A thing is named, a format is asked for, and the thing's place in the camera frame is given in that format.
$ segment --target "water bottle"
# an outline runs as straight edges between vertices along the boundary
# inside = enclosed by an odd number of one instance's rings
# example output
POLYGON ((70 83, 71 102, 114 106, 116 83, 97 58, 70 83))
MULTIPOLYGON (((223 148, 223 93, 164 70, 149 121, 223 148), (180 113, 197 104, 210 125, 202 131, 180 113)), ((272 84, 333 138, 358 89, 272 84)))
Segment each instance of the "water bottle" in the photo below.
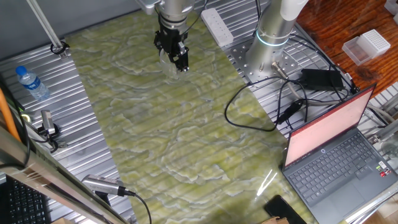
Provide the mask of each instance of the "water bottle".
POLYGON ((49 89, 45 87, 33 71, 26 70, 23 66, 18 66, 15 71, 18 74, 19 83, 29 90, 36 100, 46 100, 50 97, 49 89))

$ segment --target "wooden table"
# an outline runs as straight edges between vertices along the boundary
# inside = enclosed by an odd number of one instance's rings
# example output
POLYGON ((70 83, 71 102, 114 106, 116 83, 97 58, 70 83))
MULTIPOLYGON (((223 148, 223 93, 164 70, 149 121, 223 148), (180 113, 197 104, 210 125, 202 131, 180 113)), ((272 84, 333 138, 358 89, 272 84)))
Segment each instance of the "wooden table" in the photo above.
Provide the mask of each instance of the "wooden table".
POLYGON ((398 25, 384 7, 386 0, 309 0, 297 22, 343 67, 361 89, 377 82, 374 96, 398 81, 398 25), (341 49, 343 44, 376 29, 391 48, 382 56, 357 66, 341 49))

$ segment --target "green marble mat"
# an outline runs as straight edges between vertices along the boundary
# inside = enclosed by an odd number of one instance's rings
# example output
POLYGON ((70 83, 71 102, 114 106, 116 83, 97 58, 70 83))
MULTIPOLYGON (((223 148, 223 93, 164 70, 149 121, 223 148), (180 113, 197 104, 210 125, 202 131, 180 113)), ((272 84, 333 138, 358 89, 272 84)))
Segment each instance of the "green marble mat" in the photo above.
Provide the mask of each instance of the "green marble mat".
MULTIPOLYGON (((268 218, 263 205, 280 194, 313 223, 277 169, 283 135, 226 122, 224 108, 244 82, 204 23, 189 32, 190 71, 178 80, 162 73, 152 43, 158 27, 155 16, 136 12, 67 37, 121 180, 146 200, 153 222, 258 223, 268 218)), ((228 114, 272 126, 249 90, 228 114)), ((148 223, 143 204, 131 203, 139 223, 148 223)))

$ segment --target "smartphone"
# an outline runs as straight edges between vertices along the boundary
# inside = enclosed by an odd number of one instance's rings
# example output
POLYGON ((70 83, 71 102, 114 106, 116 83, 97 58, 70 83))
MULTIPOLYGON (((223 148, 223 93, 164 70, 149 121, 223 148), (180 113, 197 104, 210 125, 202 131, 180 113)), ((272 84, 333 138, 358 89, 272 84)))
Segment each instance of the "smartphone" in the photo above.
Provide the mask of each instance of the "smartphone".
POLYGON ((264 209, 270 216, 286 218, 289 224, 306 224, 280 195, 276 195, 266 203, 264 209))

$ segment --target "laptop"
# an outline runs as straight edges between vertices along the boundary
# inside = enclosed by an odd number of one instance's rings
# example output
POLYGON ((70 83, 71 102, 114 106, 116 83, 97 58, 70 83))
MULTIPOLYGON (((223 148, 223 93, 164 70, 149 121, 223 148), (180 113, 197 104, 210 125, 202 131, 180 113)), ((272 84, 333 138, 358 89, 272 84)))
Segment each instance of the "laptop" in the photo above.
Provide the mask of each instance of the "laptop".
POLYGON ((376 84, 293 130, 283 174, 320 224, 335 224, 398 181, 357 128, 376 84))

